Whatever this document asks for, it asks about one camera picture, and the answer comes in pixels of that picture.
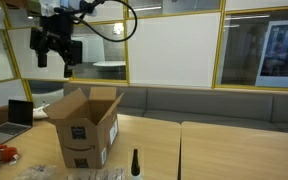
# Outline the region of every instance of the gray bench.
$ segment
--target gray bench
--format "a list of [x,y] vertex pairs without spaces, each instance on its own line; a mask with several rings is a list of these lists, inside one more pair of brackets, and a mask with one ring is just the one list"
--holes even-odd
[[[64,95],[94,84],[66,83]],[[288,132],[288,94],[116,86],[121,114]]]

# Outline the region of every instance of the open cardboard box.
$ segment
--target open cardboard box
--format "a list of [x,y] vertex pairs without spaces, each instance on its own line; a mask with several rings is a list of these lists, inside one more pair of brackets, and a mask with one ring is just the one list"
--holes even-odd
[[65,166],[102,168],[118,132],[114,87],[92,87],[90,97],[81,89],[44,109],[56,126]]

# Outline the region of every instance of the laptop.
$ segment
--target laptop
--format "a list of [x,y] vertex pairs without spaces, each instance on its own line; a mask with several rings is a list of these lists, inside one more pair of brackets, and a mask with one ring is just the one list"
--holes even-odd
[[33,126],[33,102],[10,99],[8,122],[0,125],[0,144],[3,144]]

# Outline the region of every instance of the bottle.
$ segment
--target bottle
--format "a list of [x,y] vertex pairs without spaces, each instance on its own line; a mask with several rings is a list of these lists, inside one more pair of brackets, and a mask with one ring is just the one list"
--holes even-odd
[[133,151],[133,160],[131,167],[131,180],[142,180],[141,168],[138,163],[138,150],[134,149]]

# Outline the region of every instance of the black cable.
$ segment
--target black cable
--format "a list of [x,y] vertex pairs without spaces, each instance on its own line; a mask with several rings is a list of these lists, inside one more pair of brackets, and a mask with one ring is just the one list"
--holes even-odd
[[104,35],[102,35],[100,32],[96,31],[91,25],[89,25],[86,21],[84,21],[83,19],[79,18],[79,17],[76,17],[74,15],[72,15],[72,18],[77,20],[78,22],[81,22],[82,24],[84,24],[85,26],[87,26],[88,28],[90,28],[92,31],[95,32],[95,34],[99,35],[100,37],[102,37],[103,39],[107,40],[107,41],[111,41],[111,42],[123,42],[123,41],[127,41],[128,39],[130,39],[134,34],[135,34],[135,31],[137,29],[137,15],[134,11],[134,9],[127,3],[125,3],[124,1],[121,1],[121,0],[105,0],[105,1],[115,1],[115,2],[119,2],[119,3],[122,3],[124,6],[126,6],[129,10],[132,11],[132,14],[134,16],[134,19],[135,19],[135,25],[134,25],[134,28],[133,28],[133,31],[131,32],[131,34],[129,36],[127,36],[126,38],[123,38],[123,39],[119,39],[119,40],[115,40],[115,39],[110,39],[108,37],[105,37]]

